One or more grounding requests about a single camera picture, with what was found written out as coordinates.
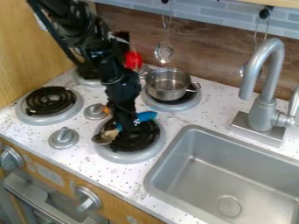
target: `burner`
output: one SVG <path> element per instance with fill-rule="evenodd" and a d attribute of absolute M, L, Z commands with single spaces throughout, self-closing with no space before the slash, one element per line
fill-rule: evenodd
<path fill-rule="evenodd" d="M 178 112 L 185 111 L 196 107 L 201 101 L 201 90 L 196 93 L 186 92 L 183 97 L 175 101 L 161 101 L 150 96 L 146 90 L 146 86 L 143 86 L 141 92 L 141 99 L 148 105 L 152 110 L 163 111 L 163 112 Z"/>
<path fill-rule="evenodd" d="M 115 128 L 114 120 L 105 124 L 105 130 Z M 159 137 L 160 129 L 153 121 L 142 122 L 128 134 L 120 132 L 116 139 L 109 145 L 114 151 L 141 151 L 151 146 Z"/>
<path fill-rule="evenodd" d="M 65 87 L 42 87 L 21 98 L 16 105 L 17 118 L 30 125 L 61 123 L 83 107 L 80 94 Z"/>
<path fill-rule="evenodd" d="M 76 95 L 65 87 L 42 87 L 26 97 L 28 116 L 48 116 L 61 113 L 74 105 Z"/>
<path fill-rule="evenodd" d="M 188 89 L 196 90 L 196 88 L 194 87 L 193 84 L 190 84 Z M 186 92 L 181 98 L 179 98 L 175 101 L 161 101 L 161 100 L 156 99 L 155 97 L 152 97 L 148 92 L 147 92 L 147 94 L 149 95 L 149 97 L 153 98 L 153 100 L 158 103 L 162 103 L 165 105 L 177 105 L 177 104 L 182 104 L 182 103 L 189 102 L 189 101 L 193 100 L 196 95 L 196 92 Z"/>
<path fill-rule="evenodd" d="M 91 79 L 91 80 L 86 80 L 82 76 L 79 75 L 77 71 L 73 73 L 73 79 L 74 81 L 83 87 L 88 87 L 88 88 L 102 88 L 104 87 L 101 85 L 100 79 Z"/>
<path fill-rule="evenodd" d="M 111 117 L 102 122 L 94 134 L 100 133 L 104 127 L 105 130 L 114 128 Z M 101 157 L 110 162 L 131 165 L 156 156 L 163 149 L 166 138 L 163 126 L 157 120 L 142 122 L 128 139 L 126 137 L 120 133 L 111 144 L 94 143 L 94 148 Z"/>

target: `black coil burner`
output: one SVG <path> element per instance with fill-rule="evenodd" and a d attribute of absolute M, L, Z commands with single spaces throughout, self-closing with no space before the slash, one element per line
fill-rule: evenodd
<path fill-rule="evenodd" d="M 26 97 L 28 116 L 49 116 L 71 108 L 76 102 L 76 95 L 65 87 L 42 87 Z"/>
<path fill-rule="evenodd" d="M 114 128 L 113 120 L 105 124 L 105 130 L 112 130 Z M 155 143 L 159 136 L 160 129 L 154 121 L 142 122 L 134 127 L 129 134 L 120 132 L 109 147 L 114 152 L 141 151 Z"/>
<path fill-rule="evenodd" d="M 190 84 L 188 89 L 196 90 L 196 88 L 193 86 L 193 84 Z M 179 98 L 175 101 L 161 101 L 161 100 L 156 99 L 155 97 L 152 97 L 152 96 L 149 96 L 149 97 L 151 97 L 155 102 L 159 102 L 159 103 L 162 103 L 165 105 L 178 105 L 178 104 L 186 103 L 186 102 L 193 100 L 196 93 L 197 92 L 186 92 L 181 98 Z"/>

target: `white countertop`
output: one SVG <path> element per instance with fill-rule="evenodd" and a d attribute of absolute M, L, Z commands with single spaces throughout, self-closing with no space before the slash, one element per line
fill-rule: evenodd
<path fill-rule="evenodd" d="M 140 164 L 114 164 L 97 154 L 90 141 L 99 121 L 88 121 L 83 116 L 85 107 L 107 102 L 104 87 L 90 88 L 77 86 L 69 71 L 52 80 L 48 85 L 65 86 L 77 90 L 84 97 L 84 107 L 76 116 L 49 126 L 31 126 L 21 123 L 15 113 L 15 104 L 0 110 L 0 133 L 8 137 L 29 152 L 44 158 L 55 165 L 87 180 L 88 182 L 107 190 L 113 195 L 126 200 L 145 212 L 156 216 L 167 223 L 204 224 L 205 222 L 189 215 L 169 204 L 150 196 L 143 188 L 143 178 L 160 157 L 156 157 Z M 243 136 L 236 136 L 229 132 L 229 124 L 239 110 L 248 112 L 256 94 L 250 101 L 242 101 L 238 97 L 239 89 L 218 84 L 212 81 L 192 77 L 202 86 L 202 102 L 196 108 L 184 112 L 159 112 L 157 120 L 166 131 L 166 144 L 170 143 L 180 129 L 189 124 L 197 124 L 215 130 L 221 134 L 236 137 L 245 142 L 262 148 L 281 153 L 285 156 L 299 159 L 299 119 L 295 127 L 288 128 L 284 145 L 280 149 L 269 147 Z M 286 112 L 288 103 L 278 100 L 278 109 Z M 139 98 L 136 101 L 138 112 L 149 110 Z M 80 141 L 67 150 L 54 150 L 48 143 L 48 137 L 56 130 L 67 126 L 77 130 Z"/>

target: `oven handle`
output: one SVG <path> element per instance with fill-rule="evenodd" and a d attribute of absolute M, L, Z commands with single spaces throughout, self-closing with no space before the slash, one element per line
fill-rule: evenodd
<path fill-rule="evenodd" d="M 48 193 L 46 191 L 36 187 L 14 173 L 11 173 L 7 178 L 5 178 L 3 185 L 11 194 L 57 222 L 67 224 L 98 223 L 90 217 L 87 217 L 83 222 L 78 222 L 68 215 L 60 212 L 60 210 L 46 203 L 46 199 L 48 198 Z"/>

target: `sink basin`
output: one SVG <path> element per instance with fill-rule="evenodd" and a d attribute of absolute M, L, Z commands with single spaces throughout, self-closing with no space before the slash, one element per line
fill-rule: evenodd
<path fill-rule="evenodd" d="M 299 163 L 186 126 L 144 179 L 147 192 L 209 224 L 299 223 Z"/>

